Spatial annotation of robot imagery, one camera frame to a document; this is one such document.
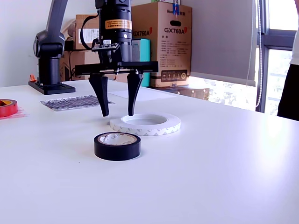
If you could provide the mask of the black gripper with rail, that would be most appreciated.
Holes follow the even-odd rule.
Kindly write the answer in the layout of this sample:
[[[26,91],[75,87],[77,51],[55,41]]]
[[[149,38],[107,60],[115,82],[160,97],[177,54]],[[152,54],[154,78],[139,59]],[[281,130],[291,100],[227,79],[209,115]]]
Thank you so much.
[[[100,63],[75,66],[75,76],[88,76],[89,82],[97,96],[103,117],[109,115],[108,78],[105,74],[126,74],[128,80],[128,115],[133,116],[135,102],[142,83],[143,73],[158,72],[158,62],[122,62],[121,45],[118,43],[97,45],[92,52],[99,54]]]

